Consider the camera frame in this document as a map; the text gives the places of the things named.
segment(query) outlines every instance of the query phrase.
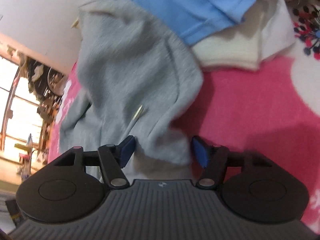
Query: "white wall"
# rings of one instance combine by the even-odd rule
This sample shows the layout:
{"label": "white wall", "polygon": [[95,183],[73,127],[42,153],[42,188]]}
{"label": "white wall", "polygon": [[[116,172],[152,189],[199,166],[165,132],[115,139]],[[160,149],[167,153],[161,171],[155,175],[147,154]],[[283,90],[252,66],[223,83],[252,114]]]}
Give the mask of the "white wall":
{"label": "white wall", "polygon": [[79,53],[77,0],[0,0],[0,41],[68,73]]}

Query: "gray cloth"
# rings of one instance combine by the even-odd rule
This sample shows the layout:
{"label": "gray cloth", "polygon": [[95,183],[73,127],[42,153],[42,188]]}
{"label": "gray cloth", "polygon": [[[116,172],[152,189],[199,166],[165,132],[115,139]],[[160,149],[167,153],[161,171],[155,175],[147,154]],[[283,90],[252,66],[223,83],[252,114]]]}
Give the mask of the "gray cloth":
{"label": "gray cloth", "polygon": [[130,132],[138,146],[124,173],[131,181],[189,177],[189,141],[169,128],[202,85],[189,49],[130,0],[85,0],[79,19],[83,41],[77,75],[82,90],[61,124],[60,151],[120,143],[143,105]]}

